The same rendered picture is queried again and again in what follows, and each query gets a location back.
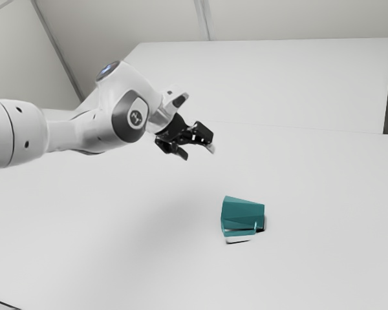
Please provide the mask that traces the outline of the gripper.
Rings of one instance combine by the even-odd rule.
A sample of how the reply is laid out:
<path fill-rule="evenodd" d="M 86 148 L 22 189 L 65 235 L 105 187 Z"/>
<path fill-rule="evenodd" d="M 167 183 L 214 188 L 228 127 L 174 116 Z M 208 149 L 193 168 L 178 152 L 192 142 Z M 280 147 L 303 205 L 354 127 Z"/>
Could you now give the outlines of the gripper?
<path fill-rule="evenodd" d="M 211 154 L 216 150 L 213 132 L 199 121 L 192 126 L 187 125 L 180 114 L 175 114 L 168 126 L 155 134 L 155 144 L 164 153 L 175 153 L 184 161 L 188 160 L 188 153 L 182 148 L 183 145 L 200 145 Z"/>

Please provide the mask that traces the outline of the teal faceted mug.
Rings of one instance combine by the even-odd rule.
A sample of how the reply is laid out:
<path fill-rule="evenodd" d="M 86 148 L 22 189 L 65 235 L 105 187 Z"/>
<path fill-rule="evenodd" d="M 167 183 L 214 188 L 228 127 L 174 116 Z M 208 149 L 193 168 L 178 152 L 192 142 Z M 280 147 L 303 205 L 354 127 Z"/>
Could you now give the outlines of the teal faceted mug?
<path fill-rule="evenodd" d="M 225 196 L 221 209 L 221 230 L 226 243 L 250 240 L 266 230 L 265 205 Z"/>

